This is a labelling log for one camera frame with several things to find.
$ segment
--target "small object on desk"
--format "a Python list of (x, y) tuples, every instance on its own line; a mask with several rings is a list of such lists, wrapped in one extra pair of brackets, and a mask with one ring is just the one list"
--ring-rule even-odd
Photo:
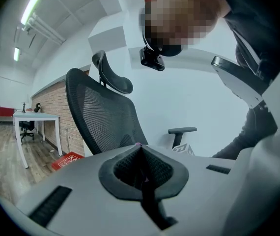
[(190, 144), (182, 144), (182, 145), (175, 146), (173, 148), (173, 151), (177, 152), (177, 153), (184, 153), (184, 154), (188, 154), (188, 155), (195, 155), (194, 152), (193, 152), (193, 149), (190, 146)]
[(23, 103), (22, 113), (25, 113), (25, 112), (26, 112), (25, 109), (24, 109), (25, 105), (26, 105), (26, 103), (24, 102), (24, 103)]

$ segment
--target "air vent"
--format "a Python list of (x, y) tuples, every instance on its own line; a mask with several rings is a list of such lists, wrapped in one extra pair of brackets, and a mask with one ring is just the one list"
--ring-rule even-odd
[(216, 166), (216, 165), (212, 165), (212, 164), (210, 164), (206, 169), (211, 170), (211, 171), (216, 171), (219, 173), (223, 173), (223, 174), (228, 174), (230, 172), (229, 168), (224, 168), (224, 167), (220, 167), (220, 166)]
[(30, 219), (42, 227), (46, 227), (71, 191), (70, 188), (58, 186), (29, 216)]

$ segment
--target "chair armrest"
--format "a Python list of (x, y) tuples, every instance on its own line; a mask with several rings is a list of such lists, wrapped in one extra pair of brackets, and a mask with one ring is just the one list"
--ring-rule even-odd
[(180, 133), (187, 133), (187, 132), (194, 132), (197, 131), (195, 127), (187, 127), (187, 128), (171, 128), (168, 130), (169, 134), (180, 134)]

